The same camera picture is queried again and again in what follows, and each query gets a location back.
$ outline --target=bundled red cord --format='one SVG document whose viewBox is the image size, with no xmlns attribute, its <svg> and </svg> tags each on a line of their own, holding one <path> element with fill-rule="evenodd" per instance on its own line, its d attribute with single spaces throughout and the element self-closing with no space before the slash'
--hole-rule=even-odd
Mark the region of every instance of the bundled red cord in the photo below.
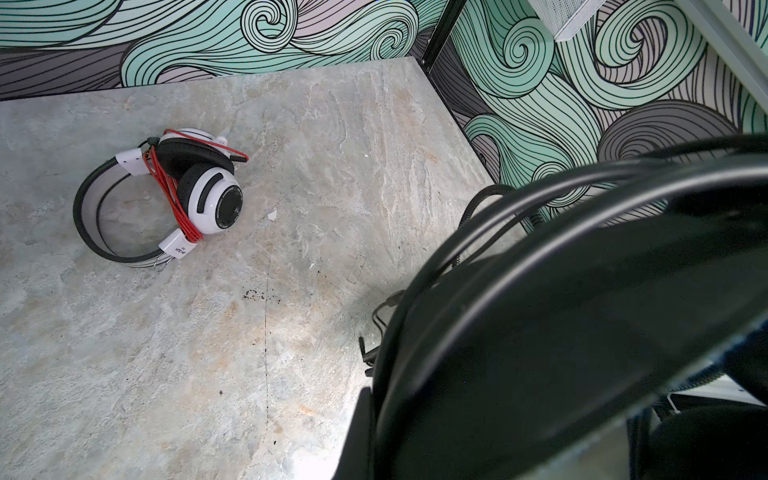
<svg viewBox="0 0 768 480">
<path fill-rule="evenodd" d="M 163 135 L 167 133 L 174 133 L 174 134 L 180 135 L 181 137 L 189 138 L 194 141 L 199 141 L 200 143 L 203 143 L 203 144 L 208 144 L 213 147 L 223 148 L 224 150 L 234 152 L 235 154 L 238 154 L 241 157 L 244 157 L 245 160 L 248 161 L 247 155 L 237 150 L 234 150 L 233 148 L 224 147 L 221 144 L 191 137 L 190 135 L 183 134 L 179 131 L 171 130 L 170 128 L 164 131 Z M 184 208 L 181 206 L 181 203 L 179 202 L 179 197 L 176 195 L 176 188 L 178 187 L 176 180 L 170 177 L 167 173 L 165 173 L 165 169 L 163 169 L 163 166 L 160 165 L 160 161 L 157 160 L 157 152 L 155 152 L 154 145 L 151 145 L 149 147 L 149 150 L 144 152 L 144 163 L 147 164 L 147 168 L 149 169 L 149 172 L 152 174 L 152 177 L 154 177 L 154 179 L 157 181 L 157 184 L 160 185 L 161 189 L 163 189 L 163 193 L 165 193 L 165 197 L 168 199 L 170 208 L 174 212 L 174 217 L 176 217 L 176 221 L 179 223 L 179 228 L 181 228 L 181 231 L 184 232 L 184 236 L 187 238 L 187 240 L 189 240 L 191 243 L 197 243 L 198 241 L 202 240 L 203 234 L 200 233 L 200 231 L 194 226 L 194 224 L 192 223 L 192 220 L 190 220 L 190 218 L 187 216 L 187 213 L 184 211 Z"/>
</svg>

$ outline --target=white headphones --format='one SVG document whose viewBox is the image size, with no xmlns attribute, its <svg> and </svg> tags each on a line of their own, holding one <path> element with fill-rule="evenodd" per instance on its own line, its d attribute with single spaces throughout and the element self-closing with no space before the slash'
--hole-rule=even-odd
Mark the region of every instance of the white headphones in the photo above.
<svg viewBox="0 0 768 480">
<path fill-rule="evenodd" d="M 91 172 L 74 198 L 74 225 L 98 255 L 128 266 L 154 266 L 187 255 L 201 234 L 222 232 L 234 225 L 243 207 L 243 191 L 234 177 L 234 161 L 248 157 L 227 146 L 227 139 L 196 128 L 166 130 L 141 146 L 116 154 Z M 115 185 L 132 175 L 152 174 L 165 191 L 177 228 L 159 249 L 139 257 L 120 257 L 101 234 L 99 213 Z"/>
</svg>

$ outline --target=wallpaper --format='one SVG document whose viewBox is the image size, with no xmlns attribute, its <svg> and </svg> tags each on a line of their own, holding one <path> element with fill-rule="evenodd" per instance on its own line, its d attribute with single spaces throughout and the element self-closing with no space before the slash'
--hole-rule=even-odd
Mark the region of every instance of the wallpaper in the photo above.
<svg viewBox="0 0 768 480">
<path fill-rule="evenodd" d="M 0 99 L 420 55 L 447 0 L 3 0 Z"/>
<path fill-rule="evenodd" d="M 726 0 L 761 46 L 766 4 Z M 570 41 L 557 44 L 525 0 L 468 0 L 430 75 L 494 181 L 516 187 L 768 125 L 673 0 L 608 0 Z M 539 220 L 609 187 L 557 198 Z"/>
</svg>

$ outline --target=gray stone-patterned table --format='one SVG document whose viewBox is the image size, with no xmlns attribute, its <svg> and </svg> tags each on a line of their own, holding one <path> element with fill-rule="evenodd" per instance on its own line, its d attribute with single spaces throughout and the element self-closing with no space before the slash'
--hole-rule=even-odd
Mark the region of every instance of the gray stone-patterned table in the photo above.
<svg viewBox="0 0 768 480">
<path fill-rule="evenodd" d="M 183 126 L 251 156 L 237 224 L 160 271 L 97 257 L 79 184 Z M 0 140 L 0 478 L 329 478 L 356 337 L 490 184 L 412 58 L 6 101 Z M 152 181 L 105 204 L 115 248 L 170 231 Z"/>
</svg>

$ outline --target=ear cushion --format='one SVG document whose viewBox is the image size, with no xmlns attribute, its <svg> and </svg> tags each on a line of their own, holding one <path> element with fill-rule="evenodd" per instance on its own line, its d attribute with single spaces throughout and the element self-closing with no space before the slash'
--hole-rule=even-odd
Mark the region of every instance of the ear cushion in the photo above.
<svg viewBox="0 0 768 480">
<path fill-rule="evenodd" d="M 184 209 L 184 212 L 189 215 L 189 212 L 187 211 L 187 204 L 190 203 L 190 195 L 192 194 L 192 189 L 194 188 L 194 185 L 197 183 L 197 181 L 200 179 L 200 177 L 203 176 L 203 174 L 207 171 L 209 171 L 211 168 L 218 167 L 218 165 L 213 164 L 196 164 L 192 165 L 192 167 L 187 170 L 187 172 L 181 176 L 181 180 L 179 180 L 179 186 L 176 187 L 176 196 L 179 198 L 179 203 L 181 204 L 181 208 Z"/>
<path fill-rule="evenodd" d="M 197 164 L 212 164 L 215 167 L 222 167 L 232 175 L 235 173 L 235 166 L 226 155 L 210 145 L 187 138 L 163 140 L 155 148 L 155 153 L 165 172 L 176 180 L 180 180 L 193 165 Z"/>
</svg>

